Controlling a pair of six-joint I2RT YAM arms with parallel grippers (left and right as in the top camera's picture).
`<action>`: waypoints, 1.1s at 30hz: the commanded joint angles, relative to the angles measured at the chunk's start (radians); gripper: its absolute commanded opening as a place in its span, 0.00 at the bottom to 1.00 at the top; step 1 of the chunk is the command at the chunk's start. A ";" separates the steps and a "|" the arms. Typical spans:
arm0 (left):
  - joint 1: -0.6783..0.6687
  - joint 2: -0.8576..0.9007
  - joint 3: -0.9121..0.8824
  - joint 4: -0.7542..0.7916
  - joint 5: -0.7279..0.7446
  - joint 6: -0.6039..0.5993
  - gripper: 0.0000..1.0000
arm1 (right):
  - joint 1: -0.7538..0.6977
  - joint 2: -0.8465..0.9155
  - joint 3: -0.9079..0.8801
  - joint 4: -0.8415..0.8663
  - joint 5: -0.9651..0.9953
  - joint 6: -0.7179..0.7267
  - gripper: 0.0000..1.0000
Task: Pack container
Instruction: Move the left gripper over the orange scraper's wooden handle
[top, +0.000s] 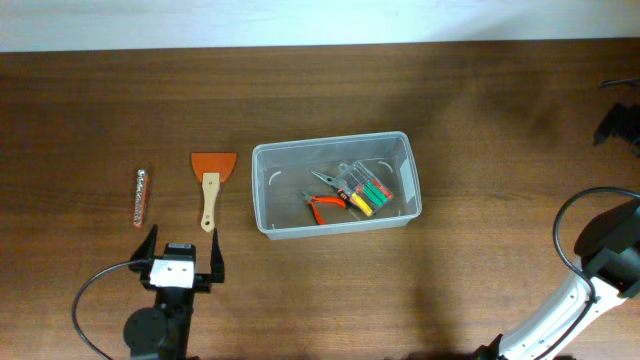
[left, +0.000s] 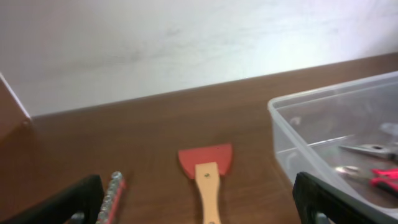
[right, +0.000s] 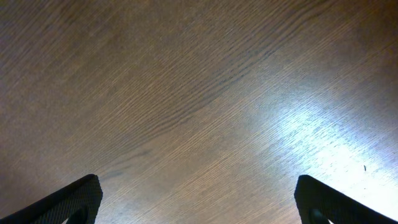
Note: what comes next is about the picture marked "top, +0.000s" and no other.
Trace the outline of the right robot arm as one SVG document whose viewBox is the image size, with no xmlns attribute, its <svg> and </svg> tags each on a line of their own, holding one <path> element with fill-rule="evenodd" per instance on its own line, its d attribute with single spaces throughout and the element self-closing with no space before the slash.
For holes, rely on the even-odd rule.
<svg viewBox="0 0 640 360">
<path fill-rule="evenodd" d="M 560 225 L 571 205 L 593 194 L 629 200 L 594 217 L 578 236 L 571 261 L 560 244 Z M 594 187 L 570 197 L 552 227 L 553 245 L 569 269 L 561 286 L 523 323 L 472 359 L 553 359 L 589 324 L 639 295 L 639 193 L 619 187 Z"/>
</svg>

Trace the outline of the small red-handled pliers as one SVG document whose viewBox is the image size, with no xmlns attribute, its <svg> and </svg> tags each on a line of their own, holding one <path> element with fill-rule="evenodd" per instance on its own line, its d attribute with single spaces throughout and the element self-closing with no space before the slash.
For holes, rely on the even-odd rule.
<svg viewBox="0 0 640 360">
<path fill-rule="evenodd" d="M 306 206 L 311 211 L 317 225 L 326 224 L 326 221 L 324 220 L 324 218 L 321 216 L 321 213 L 319 212 L 319 209 L 318 209 L 319 205 L 339 207 L 343 210 L 347 209 L 346 202 L 340 197 L 317 196 L 307 192 L 300 192 L 299 197 L 305 202 Z"/>
</svg>

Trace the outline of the screwdriver set clear case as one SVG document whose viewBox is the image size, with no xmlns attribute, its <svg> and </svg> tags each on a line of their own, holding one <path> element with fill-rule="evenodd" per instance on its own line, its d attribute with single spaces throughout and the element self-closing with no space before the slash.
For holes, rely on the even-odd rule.
<svg viewBox="0 0 640 360">
<path fill-rule="evenodd" d="M 337 178 L 344 184 L 343 191 L 351 204 L 367 217 L 373 216 L 393 199 L 391 190 L 362 161 L 350 165 L 342 163 L 338 169 Z"/>
</svg>

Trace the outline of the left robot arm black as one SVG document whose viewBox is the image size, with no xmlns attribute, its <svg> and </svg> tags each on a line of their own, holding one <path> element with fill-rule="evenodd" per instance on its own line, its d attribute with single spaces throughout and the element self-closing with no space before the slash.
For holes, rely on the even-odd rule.
<svg viewBox="0 0 640 360">
<path fill-rule="evenodd" d="M 154 304 L 135 311 L 123 328 L 132 359 L 185 359 L 187 357 L 194 298 L 209 293 L 225 281 L 225 267 L 218 241 L 212 233 L 210 271 L 196 271 L 196 247 L 168 243 L 155 254 L 158 227 L 153 226 L 131 256 L 129 270 L 140 275 L 142 286 L 155 293 Z"/>
</svg>

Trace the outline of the orange scraper wooden handle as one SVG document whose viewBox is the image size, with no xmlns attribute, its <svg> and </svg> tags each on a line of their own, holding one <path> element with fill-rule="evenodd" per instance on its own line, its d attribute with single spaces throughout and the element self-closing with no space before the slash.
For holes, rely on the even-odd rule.
<svg viewBox="0 0 640 360">
<path fill-rule="evenodd" d="M 215 224 L 215 204 L 221 184 L 231 176 L 236 165 L 237 154 L 231 152 L 192 153 L 191 165 L 198 178 L 203 194 L 201 228 L 212 232 Z"/>
</svg>

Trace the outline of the socket bit rail orange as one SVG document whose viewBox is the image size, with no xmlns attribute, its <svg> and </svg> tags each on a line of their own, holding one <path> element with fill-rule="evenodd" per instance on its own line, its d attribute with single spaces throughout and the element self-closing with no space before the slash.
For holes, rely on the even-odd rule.
<svg viewBox="0 0 640 360">
<path fill-rule="evenodd" d="M 148 172 L 144 169 L 139 169 L 137 171 L 134 197 L 133 225 L 135 227 L 141 227 L 144 223 L 148 182 Z"/>
</svg>

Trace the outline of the orange black long-nose pliers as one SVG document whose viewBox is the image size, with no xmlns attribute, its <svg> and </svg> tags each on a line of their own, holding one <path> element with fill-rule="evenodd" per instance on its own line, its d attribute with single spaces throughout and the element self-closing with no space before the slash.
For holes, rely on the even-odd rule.
<svg viewBox="0 0 640 360">
<path fill-rule="evenodd" d="M 355 205 L 355 202 L 351 199 L 351 191 L 347 188 L 347 183 L 344 180 L 337 179 L 317 171 L 312 171 L 312 174 L 325 184 L 332 187 L 336 191 L 338 197 L 341 198 L 348 207 Z"/>
</svg>

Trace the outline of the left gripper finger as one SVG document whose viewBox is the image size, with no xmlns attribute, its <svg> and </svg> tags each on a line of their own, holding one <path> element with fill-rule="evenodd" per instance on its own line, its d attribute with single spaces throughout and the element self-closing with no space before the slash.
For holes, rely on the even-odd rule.
<svg viewBox="0 0 640 360">
<path fill-rule="evenodd" d="M 158 225 L 154 224 L 141 245 L 134 251 L 131 261 L 152 259 L 155 253 Z"/>
<path fill-rule="evenodd" d="M 221 253 L 221 248 L 218 240 L 218 230 L 213 230 L 212 236 L 212 250 L 210 257 L 210 268 L 212 276 L 224 276 L 225 275 L 225 266 L 224 259 Z"/>
</svg>

